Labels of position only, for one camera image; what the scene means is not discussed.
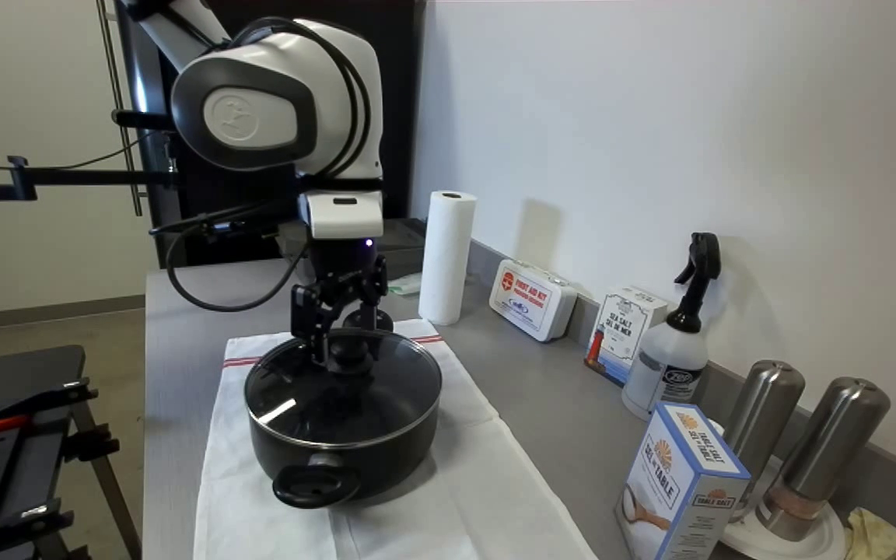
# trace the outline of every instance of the gray table surface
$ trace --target gray table surface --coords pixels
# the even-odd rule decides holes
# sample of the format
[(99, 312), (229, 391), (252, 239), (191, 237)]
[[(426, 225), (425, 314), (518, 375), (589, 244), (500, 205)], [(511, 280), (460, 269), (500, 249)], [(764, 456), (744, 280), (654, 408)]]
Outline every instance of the gray table surface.
[[(211, 265), (185, 269), (186, 290), (211, 300), (264, 291), (284, 262)], [(643, 424), (619, 390), (582, 367), (570, 339), (538, 344), (485, 308), (485, 285), (471, 283), (464, 316), (440, 327), (499, 408), (538, 474), (570, 507), (598, 558), (630, 558), (612, 498)], [(385, 297), (392, 316), (417, 316), (417, 297)], [(185, 300), (166, 272), (148, 283), (148, 416), (145, 416), (145, 558), (194, 558), (194, 520), (210, 412), (223, 341), (289, 330), (289, 290), (242, 314), (211, 314)]]

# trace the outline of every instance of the cardboard box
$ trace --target cardboard box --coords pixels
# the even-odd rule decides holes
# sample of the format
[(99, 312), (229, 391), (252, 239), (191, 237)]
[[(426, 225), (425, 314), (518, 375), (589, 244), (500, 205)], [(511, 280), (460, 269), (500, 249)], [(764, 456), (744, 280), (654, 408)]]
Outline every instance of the cardboard box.
[(634, 560), (704, 560), (749, 483), (694, 405), (657, 405), (616, 514)]
[(625, 387), (638, 356), (640, 334), (664, 324), (669, 312), (667, 297), (640, 285), (609, 291), (600, 300), (584, 365)]
[(490, 308), (538, 341), (567, 336), (576, 285), (544, 269), (504, 257), (490, 291)]

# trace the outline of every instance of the black spray nozzle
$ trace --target black spray nozzle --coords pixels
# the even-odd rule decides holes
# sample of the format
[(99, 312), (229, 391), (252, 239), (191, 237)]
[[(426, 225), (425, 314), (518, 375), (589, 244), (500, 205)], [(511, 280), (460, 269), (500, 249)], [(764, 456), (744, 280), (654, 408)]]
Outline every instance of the black spray nozzle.
[(684, 334), (700, 334), (700, 305), (710, 280), (723, 278), (723, 251), (716, 232), (694, 232), (689, 267), (675, 278), (675, 283), (692, 283), (689, 295), (667, 316), (669, 327)]

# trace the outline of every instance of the metal canister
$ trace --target metal canister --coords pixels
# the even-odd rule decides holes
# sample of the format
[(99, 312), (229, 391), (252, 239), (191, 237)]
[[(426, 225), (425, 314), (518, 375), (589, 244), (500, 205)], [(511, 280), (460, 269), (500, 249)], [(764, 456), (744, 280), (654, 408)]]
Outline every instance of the metal canister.
[(764, 477), (784, 426), (802, 395), (802, 372), (784, 362), (755, 362), (734, 409), (724, 424), (724, 442), (749, 471), (749, 485)]
[(755, 509), (760, 520), (788, 542), (805, 538), (888, 409), (891, 398), (876, 383), (857, 375), (834, 379), (778, 485)]

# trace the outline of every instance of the paper towel roll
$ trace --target paper towel roll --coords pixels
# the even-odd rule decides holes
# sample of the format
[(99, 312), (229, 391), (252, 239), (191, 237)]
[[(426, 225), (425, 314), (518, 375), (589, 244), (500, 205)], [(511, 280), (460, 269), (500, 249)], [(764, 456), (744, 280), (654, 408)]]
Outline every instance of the paper towel roll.
[(455, 324), (467, 285), (476, 197), (436, 190), (426, 212), (426, 241), (421, 269), (421, 316)]

